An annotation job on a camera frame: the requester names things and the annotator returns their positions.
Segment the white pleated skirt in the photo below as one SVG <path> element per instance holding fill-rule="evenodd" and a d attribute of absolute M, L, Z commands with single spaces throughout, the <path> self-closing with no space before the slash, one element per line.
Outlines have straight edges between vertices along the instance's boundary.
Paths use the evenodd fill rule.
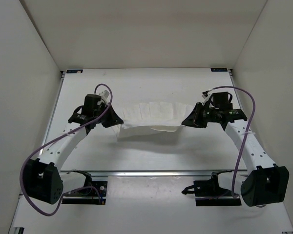
<path fill-rule="evenodd" d="M 179 102 L 138 103 L 117 109 L 123 124 L 112 129 L 117 138 L 176 132 L 182 128 L 182 121 L 192 110 L 192 105 Z"/>

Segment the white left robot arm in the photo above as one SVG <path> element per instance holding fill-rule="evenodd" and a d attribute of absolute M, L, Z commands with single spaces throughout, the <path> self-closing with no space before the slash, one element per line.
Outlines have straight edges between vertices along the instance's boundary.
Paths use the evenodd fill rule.
<path fill-rule="evenodd" d="M 77 145 L 96 125 L 104 128 L 123 124 L 111 106 L 107 90 L 88 94 L 68 120 L 60 140 L 53 140 L 36 159 L 29 159 L 22 171 L 23 192 L 31 198 L 55 204 L 60 197 L 77 189 L 81 194 L 92 190 L 90 175 L 80 170 L 61 174 L 61 168 Z"/>

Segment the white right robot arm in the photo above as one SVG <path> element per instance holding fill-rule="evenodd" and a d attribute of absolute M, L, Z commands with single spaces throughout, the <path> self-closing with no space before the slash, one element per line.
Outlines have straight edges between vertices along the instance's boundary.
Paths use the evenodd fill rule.
<path fill-rule="evenodd" d="M 203 93 L 204 102 L 196 103 L 189 116 L 183 120 L 186 127 L 203 129 L 208 123 L 218 123 L 239 151 L 237 162 L 243 161 L 247 175 L 239 175 L 238 168 L 213 172 L 209 180 L 196 180 L 182 190 L 194 194 L 202 205 L 222 205 L 224 197 L 232 205 L 244 202 L 249 207 L 263 207 L 284 201 L 289 181 L 289 171 L 278 166 L 264 151 L 250 130 L 250 119 L 241 109 L 234 109 L 232 94 Z"/>

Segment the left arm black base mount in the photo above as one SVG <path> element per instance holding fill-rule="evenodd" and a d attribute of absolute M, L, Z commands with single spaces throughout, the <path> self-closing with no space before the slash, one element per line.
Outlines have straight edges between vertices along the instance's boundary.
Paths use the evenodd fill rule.
<path fill-rule="evenodd" d="M 108 181 L 80 170 L 65 172 L 62 204 L 105 205 Z"/>

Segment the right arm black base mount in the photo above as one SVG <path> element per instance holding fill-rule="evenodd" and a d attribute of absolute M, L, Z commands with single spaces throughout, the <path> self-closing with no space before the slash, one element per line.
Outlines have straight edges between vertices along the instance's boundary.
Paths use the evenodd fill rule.
<path fill-rule="evenodd" d="M 212 172 L 208 180 L 195 180 L 184 188 L 183 195 L 194 195 L 196 207 L 241 206 L 240 198 L 233 198 L 231 190 L 219 186 L 218 176 L 231 171 Z"/>

